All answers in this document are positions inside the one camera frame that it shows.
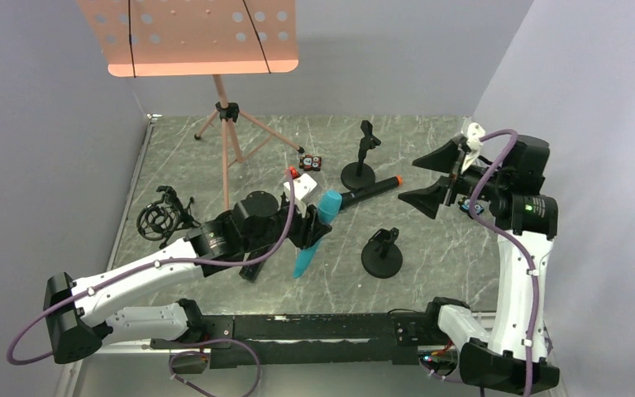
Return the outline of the black round-base mic stand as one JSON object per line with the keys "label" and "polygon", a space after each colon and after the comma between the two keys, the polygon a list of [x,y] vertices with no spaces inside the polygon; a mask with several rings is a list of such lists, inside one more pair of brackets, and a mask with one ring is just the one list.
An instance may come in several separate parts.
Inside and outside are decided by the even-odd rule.
{"label": "black round-base mic stand", "polygon": [[399,229],[379,229],[365,244],[360,254],[364,270],[378,279],[394,277],[402,268],[403,254],[397,247]]}

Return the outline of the blue microphone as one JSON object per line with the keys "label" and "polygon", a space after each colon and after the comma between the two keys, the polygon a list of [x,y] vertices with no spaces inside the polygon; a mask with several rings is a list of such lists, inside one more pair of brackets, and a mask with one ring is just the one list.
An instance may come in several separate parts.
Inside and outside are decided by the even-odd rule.
{"label": "blue microphone", "polygon": [[316,218],[308,229],[308,247],[303,248],[296,258],[293,277],[301,277],[308,269],[320,247],[320,241],[326,236],[332,221],[340,212],[342,204],[341,195],[335,190],[328,190],[322,195],[316,211]]}

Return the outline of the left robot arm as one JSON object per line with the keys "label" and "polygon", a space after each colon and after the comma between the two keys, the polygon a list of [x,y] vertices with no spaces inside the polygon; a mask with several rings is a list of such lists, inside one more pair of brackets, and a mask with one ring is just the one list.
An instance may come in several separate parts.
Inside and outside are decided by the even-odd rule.
{"label": "left robot arm", "polygon": [[237,267],[252,252],[266,255],[285,240],[307,249],[331,230],[316,206],[291,207],[287,195],[276,198],[255,191],[233,209],[128,265],[78,279],[66,272],[53,275],[44,303],[53,359],[67,364],[103,346],[135,339],[200,342],[205,325],[193,300],[151,308],[134,303],[186,279],[208,278]]}

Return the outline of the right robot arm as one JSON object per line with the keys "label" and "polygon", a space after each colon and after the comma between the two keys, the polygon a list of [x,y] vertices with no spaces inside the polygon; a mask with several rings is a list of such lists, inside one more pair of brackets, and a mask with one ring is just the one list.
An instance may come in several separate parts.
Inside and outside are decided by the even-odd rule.
{"label": "right robot arm", "polygon": [[457,351],[462,383],[481,390],[531,396],[556,387],[560,371],[547,359],[543,300],[546,272],[558,229],[558,205],[542,194],[549,144],[533,136],[508,132],[508,143],[487,166],[464,137],[450,140],[413,165],[439,173],[425,188],[400,199],[430,218],[442,205],[465,196],[484,201],[493,220],[499,248],[499,292],[494,324],[484,328],[470,307],[456,299],[436,297],[426,315],[435,331]]}

